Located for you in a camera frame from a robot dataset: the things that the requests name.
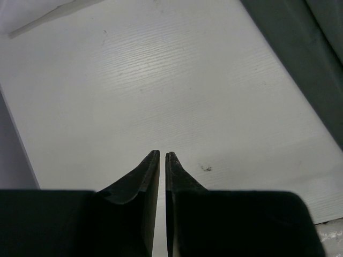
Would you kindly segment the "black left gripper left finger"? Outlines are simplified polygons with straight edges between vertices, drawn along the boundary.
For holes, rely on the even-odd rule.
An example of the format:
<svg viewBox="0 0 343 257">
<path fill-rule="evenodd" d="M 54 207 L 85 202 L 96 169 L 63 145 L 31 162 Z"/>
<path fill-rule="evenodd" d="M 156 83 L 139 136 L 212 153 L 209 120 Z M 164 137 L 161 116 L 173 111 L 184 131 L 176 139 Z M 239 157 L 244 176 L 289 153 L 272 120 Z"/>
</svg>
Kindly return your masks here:
<svg viewBox="0 0 343 257">
<path fill-rule="evenodd" d="M 160 153 L 106 188 L 1 190 L 1 256 L 151 256 Z"/>
</svg>

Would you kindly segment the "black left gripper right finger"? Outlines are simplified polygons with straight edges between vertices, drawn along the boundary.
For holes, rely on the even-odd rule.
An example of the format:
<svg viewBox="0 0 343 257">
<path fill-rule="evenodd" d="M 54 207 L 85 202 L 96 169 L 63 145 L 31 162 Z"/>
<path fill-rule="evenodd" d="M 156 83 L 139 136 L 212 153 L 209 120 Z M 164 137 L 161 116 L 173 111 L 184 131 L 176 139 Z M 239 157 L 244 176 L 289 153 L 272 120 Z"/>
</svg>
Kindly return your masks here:
<svg viewBox="0 0 343 257">
<path fill-rule="evenodd" d="M 208 190 L 175 153 L 165 159 L 169 256 L 318 256 L 302 199 L 288 191 Z"/>
</svg>

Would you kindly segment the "grey t-shirt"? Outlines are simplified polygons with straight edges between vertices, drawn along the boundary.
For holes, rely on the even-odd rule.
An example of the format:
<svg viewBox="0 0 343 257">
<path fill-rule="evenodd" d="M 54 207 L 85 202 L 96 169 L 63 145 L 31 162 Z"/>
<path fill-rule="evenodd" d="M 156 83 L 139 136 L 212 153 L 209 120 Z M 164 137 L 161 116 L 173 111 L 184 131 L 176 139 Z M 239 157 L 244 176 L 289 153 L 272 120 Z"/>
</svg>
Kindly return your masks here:
<svg viewBox="0 0 343 257">
<path fill-rule="evenodd" d="M 342 147 L 342 1 L 242 1 Z"/>
</svg>

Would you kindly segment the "white t-shirt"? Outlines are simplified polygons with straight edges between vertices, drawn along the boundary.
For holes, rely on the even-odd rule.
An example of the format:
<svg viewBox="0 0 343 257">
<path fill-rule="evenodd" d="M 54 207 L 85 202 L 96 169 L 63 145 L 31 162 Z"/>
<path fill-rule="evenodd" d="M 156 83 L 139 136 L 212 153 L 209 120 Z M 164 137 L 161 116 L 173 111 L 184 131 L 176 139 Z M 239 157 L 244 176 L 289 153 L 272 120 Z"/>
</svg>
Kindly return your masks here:
<svg viewBox="0 0 343 257">
<path fill-rule="evenodd" d="M 33 22 L 30 22 L 24 27 L 21 27 L 9 34 L 1 35 L 1 39 L 13 39 L 23 33 L 26 33 L 32 30 L 33 28 L 40 26 L 41 24 L 56 20 L 61 17 L 69 16 L 79 10 L 85 9 L 89 6 L 98 4 L 100 2 L 103 2 L 103 0 L 76 0 L 70 3 L 67 3 L 65 5 L 61 5 L 57 7 L 56 9 L 50 11 L 49 13 L 45 14 L 43 17 Z"/>
</svg>

